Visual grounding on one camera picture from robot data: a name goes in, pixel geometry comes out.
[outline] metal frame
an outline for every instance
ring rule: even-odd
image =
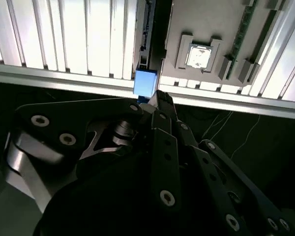
[[[22,8],[20,1],[0,0],[0,82],[136,98],[131,77],[142,30],[136,24],[143,24],[135,19],[142,7],[137,12],[137,0],[70,2],[33,0]],[[99,13],[106,21],[95,24]],[[69,24],[76,18],[81,35]],[[33,29],[28,35],[25,26]],[[276,14],[258,63],[253,85],[244,88],[165,76],[158,87],[180,104],[295,118],[295,0]]]
[[[0,65],[0,82],[137,98],[134,81]],[[175,103],[295,119],[295,102],[160,85]]]

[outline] robotic hand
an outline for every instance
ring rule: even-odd
[[[196,142],[159,90],[140,105],[22,106],[3,167],[43,212],[34,235],[295,235],[215,143]]]

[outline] blue cube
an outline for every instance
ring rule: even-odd
[[[152,97],[156,89],[157,72],[137,70],[134,77],[133,94]]]

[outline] wire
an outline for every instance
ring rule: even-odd
[[[248,134],[247,134],[247,137],[246,137],[246,140],[245,140],[245,142],[242,144],[242,145],[240,145],[234,152],[233,152],[233,154],[231,155],[231,160],[232,160],[232,158],[233,158],[233,156],[234,156],[234,154],[242,147],[242,146],[244,146],[245,144],[246,144],[246,142],[248,141],[248,137],[249,137],[249,135],[250,135],[250,133],[251,133],[251,131],[256,127],[256,125],[259,123],[259,121],[260,121],[260,115],[258,116],[258,120],[257,120],[257,122],[251,127],[251,129],[249,130],[249,132],[248,132]]]
[[[207,134],[207,132],[211,129],[211,127],[213,127],[213,123],[216,121],[216,119],[218,118],[220,114],[217,114],[217,116],[215,117],[215,119],[212,121],[212,123],[210,124],[210,126],[208,127],[208,129],[204,132],[204,134],[202,135],[202,139],[203,137]]]
[[[228,117],[227,117],[227,119],[226,119],[226,121],[224,122],[224,124],[222,125],[222,127],[213,135],[213,137],[211,138],[211,140],[213,140],[214,139],[214,137],[223,129],[223,127],[226,125],[226,123],[227,123],[227,121],[231,118],[231,116],[232,116],[232,114],[233,114],[234,112],[231,112],[229,115],[228,115]]]
[[[213,123],[216,121],[216,119],[217,119],[217,117],[220,115],[220,114],[218,114],[217,116],[216,116],[216,118],[214,119],[214,121],[211,123],[211,125],[209,126],[209,128],[204,132],[204,134],[202,135],[202,139],[203,139],[203,137],[208,133],[208,131],[212,128],[212,127],[214,127],[214,126],[216,126],[216,125],[218,125],[219,123],[221,123],[223,120],[225,120],[229,115],[231,114],[231,112],[229,112],[225,117],[223,117],[219,122],[217,122],[215,125],[213,125]]]

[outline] screw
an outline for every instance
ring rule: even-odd
[[[230,197],[235,203],[237,203],[237,204],[240,203],[240,198],[237,196],[236,193],[230,191],[230,192],[228,192],[228,196],[229,196],[229,197]]]
[[[135,106],[135,105],[130,105],[130,108],[131,108],[132,110],[134,110],[134,111],[137,111],[137,110],[138,110],[137,106]]]
[[[174,196],[172,195],[171,192],[167,190],[162,190],[160,193],[160,197],[162,202],[168,207],[172,207],[175,204]]]
[[[227,224],[234,230],[234,231],[238,231],[240,229],[239,223],[238,221],[235,219],[235,217],[233,217],[230,214],[227,214],[226,217],[226,222]]]
[[[36,125],[39,127],[45,127],[49,125],[49,120],[45,116],[35,115],[35,116],[32,116],[30,120],[33,123],[33,125]]]
[[[280,222],[287,231],[290,231],[290,226],[288,225],[288,223],[286,223],[285,220],[280,219]]]
[[[68,146],[74,145],[77,142],[77,140],[72,134],[61,134],[59,136],[59,140],[62,144]]]
[[[212,143],[208,143],[207,145],[210,149],[215,150],[215,146]]]
[[[279,230],[279,228],[277,227],[276,223],[271,218],[268,218],[267,220],[268,220],[269,224],[271,225],[271,227],[274,230]]]
[[[185,129],[185,130],[188,129],[187,125],[185,125],[184,123],[180,124],[180,126],[181,126],[183,129]]]
[[[159,114],[160,117],[162,117],[163,119],[166,119],[166,116],[164,116],[163,114]]]

